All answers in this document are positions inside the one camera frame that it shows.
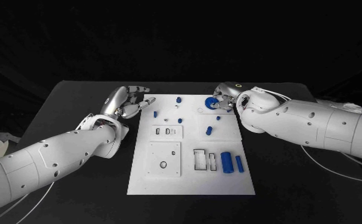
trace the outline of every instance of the blue cylinder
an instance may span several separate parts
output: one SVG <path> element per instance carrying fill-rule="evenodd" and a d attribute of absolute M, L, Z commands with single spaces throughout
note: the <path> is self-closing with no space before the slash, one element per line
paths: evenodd
<path fill-rule="evenodd" d="M 222 171 L 223 173 L 232 173 L 234 167 L 232 167 L 232 155 L 229 152 L 221 153 L 221 163 L 222 163 Z"/>
<path fill-rule="evenodd" d="M 209 126 L 206 130 L 206 135 L 210 135 L 210 131 L 212 131 L 212 127 Z"/>
<path fill-rule="evenodd" d="M 239 173 L 244 173 L 244 167 L 242 167 L 242 163 L 241 163 L 241 158 L 239 158 L 239 156 L 236 156 L 235 158 L 236 158 Z"/>

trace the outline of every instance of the robotic hand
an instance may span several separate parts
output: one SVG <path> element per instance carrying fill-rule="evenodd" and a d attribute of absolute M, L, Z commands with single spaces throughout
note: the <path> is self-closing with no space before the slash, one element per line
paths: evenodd
<path fill-rule="evenodd" d="M 76 171 L 91 156 L 111 158 L 128 126 L 117 118 L 131 118 L 156 100 L 135 104 L 141 86 L 117 88 L 101 114 L 89 114 L 73 131 L 53 136 L 0 158 L 0 207 Z"/>
<path fill-rule="evenodd" d="M 280 103 L 278 95 L 285 102 Z M 235 82 L 221 83 L 205 101 L 209 109 L 236 106 L 241 124 L 255 132 L 291 143 L 350 154 L 362 158 L 360 114 L 317 103 L 291 100 L 262 88 L 248 89 Z"/>

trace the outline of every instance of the blue object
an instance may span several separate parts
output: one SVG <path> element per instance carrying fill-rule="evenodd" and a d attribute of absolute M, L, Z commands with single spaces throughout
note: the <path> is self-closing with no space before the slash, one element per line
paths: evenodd
<path fill-rule="evenodd" d="M 236 156 L 235 158 L 236 158 L 239 173 L 244 173 L 244 167 L 242 167 L 242 164 L 241 164 L 241 158 L 239 158 L 239 156 Z"/>
<path fill-rule="evenodd" d="M 232 173 L 234 167 L 232 167 L 232 155 L 229 152 L 221 153 L 221 163 L 222 163 L 222 171 L 223 173 Z"/>
<path fill-rule="evenodd" d="M 215 103 L 218 103 L 218 102 L 219 102 L 219 101 L 218 101 L 216 98 L 208 97 L 206 100 L 205 100 L 205 106 L 206 106 L 210 110 L 216 110 L 216 108 L 212 108 L 212 107 L 210 107 L 210 104 L 215 104 Z"/>
<path fill-rule="evenodd" d="M 209 126 L 206 130 L 206 135 L 210 135 L 210 131 L 212 131 L 212 127 Z"/>

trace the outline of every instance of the black table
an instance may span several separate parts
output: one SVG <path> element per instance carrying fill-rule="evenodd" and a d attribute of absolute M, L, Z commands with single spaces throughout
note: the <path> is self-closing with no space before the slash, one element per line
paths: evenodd
<path fill-rule="evenodd" d="M 303 84 L 242 84 L 314 102 Z M 127 85 L 143 85 L 154 94 L 212 94 L 218 83 L 63 81 L 46 99 L 19 149 L 73 130 L 86 114 L 99 112 L 112 89 Z M 249 132 L 239 122 L 255 196 L 127 195 L 138 120 L 140 114 L 133 119 L 121 119 L 130 126 L 130 132 L 117 154 L 111 159 L 92 157 L 85 166 L 55 183 L 23 223 L 360 222 L 362 182 L 327 172 L 298 145 L 267 133 Z M 359 165 L 340 153 L 311 148 L 307 151 L 332 170 L 362 178 Z M 0 223 L 19 221 L 46 190 L 47 186 L 27 196 Z"/>

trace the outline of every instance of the bolt hole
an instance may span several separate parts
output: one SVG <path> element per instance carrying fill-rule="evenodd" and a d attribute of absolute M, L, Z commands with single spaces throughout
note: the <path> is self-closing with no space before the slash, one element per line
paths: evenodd
<path fill-rule="evenodd" d="M 160 162 L 160 168 L 163 168 L 163 169 L 164 169 L 164 168 L 166 168 L 166 166 L 167 166 L 167 163 L 166 163 L 164 161 L 161 161 L 161 162 Z"/>

